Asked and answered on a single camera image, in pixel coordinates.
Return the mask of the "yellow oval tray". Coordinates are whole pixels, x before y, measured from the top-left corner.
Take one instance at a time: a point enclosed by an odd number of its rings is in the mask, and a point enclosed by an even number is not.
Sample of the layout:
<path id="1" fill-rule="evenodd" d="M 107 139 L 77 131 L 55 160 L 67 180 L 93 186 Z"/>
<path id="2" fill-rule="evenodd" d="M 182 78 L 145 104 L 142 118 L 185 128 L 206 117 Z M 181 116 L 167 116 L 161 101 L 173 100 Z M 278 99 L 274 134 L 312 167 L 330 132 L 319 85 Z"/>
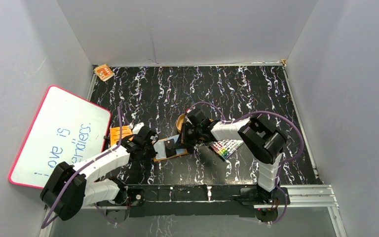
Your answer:
<path id="1" fill-rule="evenodd" d="M 181 114 L 179 115 L 177 121 L 176 121 L 176 129 L 178 133 L 181 133 L 182 131 L 182 126 L 187 122 L 187 117 L 186 114 Z"/>

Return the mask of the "orange leather card holder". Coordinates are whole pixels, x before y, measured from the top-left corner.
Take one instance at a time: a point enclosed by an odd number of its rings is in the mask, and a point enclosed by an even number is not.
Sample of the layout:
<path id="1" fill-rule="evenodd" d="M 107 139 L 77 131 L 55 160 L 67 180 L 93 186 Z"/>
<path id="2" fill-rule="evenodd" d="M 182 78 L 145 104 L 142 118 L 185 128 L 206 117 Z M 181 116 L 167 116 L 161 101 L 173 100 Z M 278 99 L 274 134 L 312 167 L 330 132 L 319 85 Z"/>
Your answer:
<path id="1" fill-rule="evenodd" d="M 154 161 L 162 161 L 170 158 L 175 158 L 183 155 L 187 155 L 186 148 L 176 148 L 177 144 L 180 144 L 180 136 L 174 135 L 169 138 L 161 139 L 154 144 L 154 149 L 157 152 L 154 157 Z"/>

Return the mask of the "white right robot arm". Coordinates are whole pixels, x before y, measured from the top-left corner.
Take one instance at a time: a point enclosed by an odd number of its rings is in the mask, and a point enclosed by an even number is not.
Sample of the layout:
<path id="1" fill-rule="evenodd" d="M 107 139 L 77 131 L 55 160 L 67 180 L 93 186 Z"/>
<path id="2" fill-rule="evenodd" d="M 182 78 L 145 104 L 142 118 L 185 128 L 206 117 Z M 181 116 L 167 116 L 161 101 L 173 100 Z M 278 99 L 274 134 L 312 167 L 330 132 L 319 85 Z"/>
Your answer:
<path id="1" fill-rule="evenodd" d="M 259 161 L 258 197 L 272 204 L 278 197 L 278 170 L 287 137 L 261 115 L 250 115 L 239 121 L 209 119 L 200 109 L 185 114 L 180 134 L 173 148 L 189 148 L 200 143 L 241 140 Z"/>

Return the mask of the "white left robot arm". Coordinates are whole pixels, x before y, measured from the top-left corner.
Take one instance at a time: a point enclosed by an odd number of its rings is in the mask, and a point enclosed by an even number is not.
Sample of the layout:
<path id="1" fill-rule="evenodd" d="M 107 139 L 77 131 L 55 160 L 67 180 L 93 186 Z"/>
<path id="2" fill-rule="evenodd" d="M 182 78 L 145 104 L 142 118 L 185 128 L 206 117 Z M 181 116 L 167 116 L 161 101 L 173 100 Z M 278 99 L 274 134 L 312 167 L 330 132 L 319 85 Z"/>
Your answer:
<path id="1" fill-rule="evenodd" d="M 40 199 L 66 221 L 82 207 L 102 201 L 123 205 L 131 200 L 128 186 L 116 178 L 100 180 L 112 170 L 143 158 L 154 158 L 155 130 L 140 123 L 132 134 L 104 152 L 74 164 L 62 162 L 54 168 L 40 193 Z"/>

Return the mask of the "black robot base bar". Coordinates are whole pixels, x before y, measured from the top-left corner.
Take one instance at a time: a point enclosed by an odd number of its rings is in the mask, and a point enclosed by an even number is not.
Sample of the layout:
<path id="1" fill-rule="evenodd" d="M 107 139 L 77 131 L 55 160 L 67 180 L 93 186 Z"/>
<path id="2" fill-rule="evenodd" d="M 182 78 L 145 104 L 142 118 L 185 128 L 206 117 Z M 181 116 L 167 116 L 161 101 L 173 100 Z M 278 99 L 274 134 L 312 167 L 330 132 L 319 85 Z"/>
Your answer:
<path id="1" fill-rule="evenodd" d="M 274 222 L 291 203 L 287 188 L 258 185 L 129 185 L 119 201 L 100 201 L 108 212 L 129 217 L 160 215 L 235 216 Z"/>

